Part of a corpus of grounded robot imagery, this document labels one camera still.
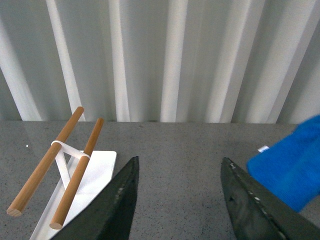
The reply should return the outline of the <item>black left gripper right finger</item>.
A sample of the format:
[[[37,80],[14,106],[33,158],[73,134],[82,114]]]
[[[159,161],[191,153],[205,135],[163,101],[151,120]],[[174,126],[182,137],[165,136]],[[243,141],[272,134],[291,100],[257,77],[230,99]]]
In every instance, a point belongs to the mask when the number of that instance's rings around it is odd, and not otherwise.
[[[318,240],[320,229],[225,157],[220,180],[238,240]]]

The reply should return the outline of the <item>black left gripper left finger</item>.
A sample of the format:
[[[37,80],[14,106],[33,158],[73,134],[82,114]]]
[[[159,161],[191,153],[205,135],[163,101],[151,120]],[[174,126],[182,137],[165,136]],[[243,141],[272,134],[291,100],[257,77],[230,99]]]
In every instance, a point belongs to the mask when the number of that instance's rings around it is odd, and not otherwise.
[[[135,213],[139,157],[132,157],[94,200],[53,240],[127,240]]]

